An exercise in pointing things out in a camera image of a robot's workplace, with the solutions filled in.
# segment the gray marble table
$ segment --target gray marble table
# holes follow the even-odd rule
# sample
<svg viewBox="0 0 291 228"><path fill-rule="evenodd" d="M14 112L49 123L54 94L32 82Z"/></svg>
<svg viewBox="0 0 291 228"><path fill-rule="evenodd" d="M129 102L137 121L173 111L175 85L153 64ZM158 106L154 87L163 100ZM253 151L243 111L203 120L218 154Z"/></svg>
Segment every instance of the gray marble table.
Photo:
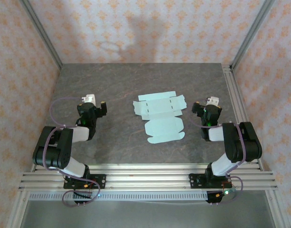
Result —
<svg viewBox="0 0 291 228"><path fill-rule="evenodd" d="M188 108L183 110L185 137L182 140L150 144L133 101L138 95L176 91L184 95ZM95 94L106 101L107 116L97 121L97 132L87 142L72 146L72 157L94 163L209 163L224 153L223 142L206 142L200 129L191 124L200 118L191 112L192 104L208 96L217 96L223 108L219 122L235 121L234 111L221 64L65 64L56 85L53 100ZM79 117L78 101L61 101L54 106L54 117L63 124L74 124ZM47 125L54 126L50 117Z"/></svg>

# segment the orange floral wallpaper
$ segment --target orange floral wallpaper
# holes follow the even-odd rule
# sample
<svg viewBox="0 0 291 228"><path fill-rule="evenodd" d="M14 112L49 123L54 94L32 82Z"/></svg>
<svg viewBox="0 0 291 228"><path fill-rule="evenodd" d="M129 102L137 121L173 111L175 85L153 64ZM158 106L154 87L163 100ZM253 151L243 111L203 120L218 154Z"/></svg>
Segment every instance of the orange floral wallpaper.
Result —
<svg viewBox="0 0 291 228"><path fill-rule="evenodd" d="M291 0L276 0L235 76L291 221Z"/></svg>
<svg viewBox="0 0 291 228"><path fill-rule="evenodd" d="M59 70L18 0L0 0L0 228L44 125Z"/></svg>
<svg viewBox="0 0 291 228"><path fill-rule="evenodd" d="M264 0L31 0L63 63L230 64Z"/></svg>

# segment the purple cable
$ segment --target purple cable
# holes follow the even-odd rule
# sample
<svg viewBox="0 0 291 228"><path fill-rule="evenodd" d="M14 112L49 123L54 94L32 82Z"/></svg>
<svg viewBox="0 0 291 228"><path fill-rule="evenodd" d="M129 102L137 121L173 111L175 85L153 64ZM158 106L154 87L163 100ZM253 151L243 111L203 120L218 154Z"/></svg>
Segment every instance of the purple cable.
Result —
<svg viewBox="0 0 291 228"><path fill-rule="evenodd" d="M198 125L196 124L192 119L191 117L188 115L188 120L196 127L200 127L200 128L214 128L214 127L220 127L219 125L216 125L216 126L202 126L202 125Z"/></svg>
<svg viewBox="0 0 291 228"><path fill-rule="evenodd" d="M194 123L194 121L192 121L192 119L191 119L191 117L190 117L189 115L188 115L188 119L189 119L189 121L190 121L194 126L196 126L196 127L200 127L200 128L214 128L214 127L219 127L219 125L217 125L217 126L201 126L201 125L198 125L198 124ZM233 168L229 169L229 170L225 173L225 177L228 178L228 179L231 179L231 178L237 178L237 179L241 182L241 189L240 189L240 192L242 192L243 189L244 189L244 183L243 183L242 179L241 179L240 177L237 177L237 176L229 177L229 176L227 175L227 174L230 173L231 171L237 169L237 167L238 167L239 165L241 165L242 163L244 163L244 162L245 162L245 159L246 159L245 144L244 144L244 139L243 139L242 134L241 134L241 131L240 131L239 124L235 123L234 125L235 125L235 127L237 128L237 131L238 131L239 140L240 140L241 147L242 147L242 151L243 151L243 158L242 158L242 160L241 160L237 165L235 165ZM229 200L229 201L221 202L221 203L216 203L216 205L219 205L219 204L226 204L226 203L229 203L229 202L233 202L233 201L235 201L235 200L238 198L239 195L235 196L234 198L232 198L232 199Z"/></svg>
<svg viewBox="0 0 291 228"><path fill-rule="evenodd" d="M240 131L239 124L235 123L234 125L235 125L235 127L237 128L237 131L238 131L239 140L240 140L241 147L242 147L242 152L243 152L243 157L242 157L242 160L241 160L237 165L235 165L233 168L229 169L229 170L225 173L225 176L227 176L227 174L230 173L231 171L237 169L237 167L238 167L239 165L241 165L242 163L244 163L244 162L245 162L245 159L246 159L245 144L244 144L244 139L243 139L242 134L241 134L241 131Z"/></svg>
<svg viewBox="0 0 291 228"><path fill-rule="evenodd" d="M42 161L43 161L43 167L44 167L47 171L55 171L55 169L50 169L50 168L47 167L47 165L46 165L46 153L47 153L47 148L48 148L49 140L50 140L51 136L54 134L55 131L57 131L57 130L59 130L59 129L62 129L62 128L61 128L61 127L56 127L54 130L52 130L52 131L50 132L50 134L48 135L48 137L47 137L47 139L46 139L45 145L44 145ZM95 200L95 198L98 197L98 195L99 195L99 193L100 193L100 185L99 185L97 182L95 182L95 181L93 181L93 180L88 180L88 179L84 179L84 178L76 177L76 176L70 176L70 175L68 175L67 173L64 173L63 171L61 171L61 170L59 170L59 169L57 169L57 171L58 171L59 173L65 175L65 176L72 177L72 178L77 179L77 180L80 180L80 181L91 182L91 183L93 183L93 184L95 184L95 185L98 186L98 192L97 192L97 194L96 194L96 195L95 195L91 200L89 200L88 202L84 202L84 203L83 203L84 206L85 206L86 204L89 204L89 203L93 202L93 201ZM70 207L70 208L79 207L80 204L73 204L73 205L70 205L70 204L65 203L65 201L64 201L64 197L65 197L65 195L66 195L67 193L69 193L69 192L88 193L88 191L76 191L76 190L69 190L69 191L65 192L65 193L63 194L63 196L62 196L62 203L63 203L65 206Z"/></svg>
<svg viewBox="0 0 291 228"><path fill-rule="evenodd" d="M50 114L50 118L52 119L53 122L55 122L56 125L59 125L59 126L64 126L64 124L60 124L58 123L55 118L52 116L52 107L54 106L54 104L60 100L81 100L80 97L72 97L72 96L69 96L69 97L61 97L61 98L58 98L56 100L54 100L50 107L49 107L49 114Z"/></svg>
<svg viewBox="0 0 291 228"><path fill-rule="evenodd" d="M246 151L245 151L245 144L244 144L244 139L242 137L242 134L241 134L241 131L240 131L240 127L239 127L239 124L235 123L234 124L235 127L237 128L237 131L238 131L238 135L239 135L239 140L240 140L240 143L241 143L241 146L242 146L242 151L243 151L243 158L242 160L236 165L234 166L233 168L229 169L226 173L225 173L225 177L228 178L228 179L232 179L232 178L237 178L240 183L241 183L241 188L240 188L240 194L238 194L237 196L235 196L234 198L232 198L231 200L228 200L226 202L220 202L220 203L216 203L216 205L219 205L219 204L226 204L226 203L229 203L229 202L233 202L235 201L242 193L243 189L244 189L244 183L242 181L242 179L240 177L237 177L237 176L232 176L232 177L229 177L227 174L230 173L231 171L237 169L237 167L239 165L241 165L242 163L245 162L245 159L246 159Z"/></svg>

